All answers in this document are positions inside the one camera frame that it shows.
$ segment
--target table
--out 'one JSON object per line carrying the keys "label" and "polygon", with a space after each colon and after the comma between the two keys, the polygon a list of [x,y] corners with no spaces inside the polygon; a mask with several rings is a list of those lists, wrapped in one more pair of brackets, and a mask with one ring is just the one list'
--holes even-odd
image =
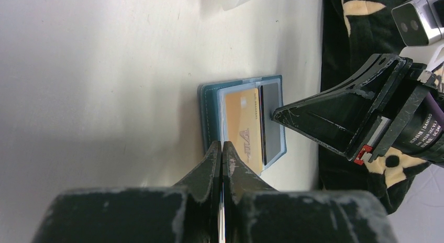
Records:
{"label": "table", "polygon": [[[0,242],[27,242],[74,187],[169,186],[203,156],[197,87],[283,75],[319,90],[321,0],[0,0]],[[317,146],[287,130],[262,173],[317,182]]]}

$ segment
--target patterned fabric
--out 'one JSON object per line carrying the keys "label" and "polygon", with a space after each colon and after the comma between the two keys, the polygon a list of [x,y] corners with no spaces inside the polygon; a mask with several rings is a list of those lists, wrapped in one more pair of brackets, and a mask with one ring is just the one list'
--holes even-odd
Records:
{"label": "patterned fabric", "polygon": [[[357,71],[374,53],[399,54],[405,47],[391,10],[407,0],[324,0],[321,90]],[[442,75],[442,67],[436,73]],[[367,190],[393,213],[415,175],[429,163],[391,148],[385,157],[358,165],[319,147],[319,176],[327,190]]]}

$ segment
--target white floor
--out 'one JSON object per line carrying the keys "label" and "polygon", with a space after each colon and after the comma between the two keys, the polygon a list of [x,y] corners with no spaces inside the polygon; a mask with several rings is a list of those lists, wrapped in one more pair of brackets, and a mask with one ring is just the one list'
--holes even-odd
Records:
{"label": "white floor", "polygon": [[[202,158],[199,84],[282,74],[318,91],[321,0],[0,0],[0,242],[29,242],[61,191],[169,186]],[[316,185],[316,145],[287,132],[262,177]]]}

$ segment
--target red clip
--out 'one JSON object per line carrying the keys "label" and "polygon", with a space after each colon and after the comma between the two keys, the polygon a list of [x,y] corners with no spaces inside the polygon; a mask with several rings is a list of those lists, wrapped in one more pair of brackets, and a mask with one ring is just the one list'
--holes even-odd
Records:
{"label": "red clip", "polygon": [[364,164],[364,160],[362,160],[362,156],[364,155],[364,153],[368,152],[372,152],[373,147],[370,147],[368,145],[364,145],[362,146],[361,151],[359,151],[358,156],[354,159],[354,162],[359,164],[359,165],[363,165]]}

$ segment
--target purple cable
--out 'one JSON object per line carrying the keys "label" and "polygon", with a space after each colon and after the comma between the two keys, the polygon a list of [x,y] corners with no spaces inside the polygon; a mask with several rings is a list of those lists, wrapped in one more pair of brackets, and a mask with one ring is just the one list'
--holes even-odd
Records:
{"label": "purple cable", "polygon": [[430,92],[426,96],[426,105],[429,108],[433,117],[438,121],[439,126],[444,127],[444,112],[442,112],[438,103],[435,101]]}

